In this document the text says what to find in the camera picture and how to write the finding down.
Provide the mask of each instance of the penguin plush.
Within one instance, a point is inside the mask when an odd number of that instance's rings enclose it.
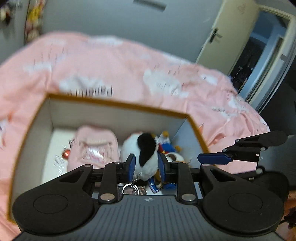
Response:
[[[129,154],[136,156],[133,179],[147,181],[158,170],[158,145],[150,133],[134,133],[123,143],[120,161],[125,162]]]

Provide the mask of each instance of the metal bolt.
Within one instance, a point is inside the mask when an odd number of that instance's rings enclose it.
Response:
[[[263,172],[263,170],[262,170],[261,168],[257,168],[257,169],[256,169],[256,174],[257,174],[257,175],[262,174],[262,172]]]
[[[104,193],[100,196],[103,201],[112,201],[115,196],[112,193]]]
[[[181,198],[185,201],[191,202],[196,199],[196,196],[191,193],[186,193],[186,194],[183,194]]]

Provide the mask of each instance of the key chain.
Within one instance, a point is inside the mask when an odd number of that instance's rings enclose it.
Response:
[[[131,183],[124,185],[124,187],[122,189],[122,194],[124,195],[124,190],[130,186],[135,191],[135,195],[139,195],[140,194],[139,188],[135,185],[137,180],[138,180],[138,177],[136,177],[136,179],[133,180]]]

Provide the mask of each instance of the white door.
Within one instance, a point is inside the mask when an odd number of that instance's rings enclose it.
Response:
[[[197,63],[229,75],[259,16],[254,0],[224,0]]]
[[[22,8],[15,11],[8,26],[0,25],[0,64],[24,46],[24,31],[29,0],[20,0]]]

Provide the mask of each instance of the fabric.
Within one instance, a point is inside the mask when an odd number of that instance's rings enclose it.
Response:
[[[118,144],[111,130],[82,126],[77,130],[68,158],[68,172],[84,164],[104,168],[119,160]]]
[[[0,149],[0,182],[11,179],[23,138],[46,92],[188,113],[197,126],[203,124],[211,152],[269,131],[222,73],[116,37],[43,35],[3,63],[0,76],[0,121],[9,119]],[[223,169],[240,172],[255,166],[234,161]],[[8,190],[0,192],[0,240],[7,241],[17,232],[6,221]]]

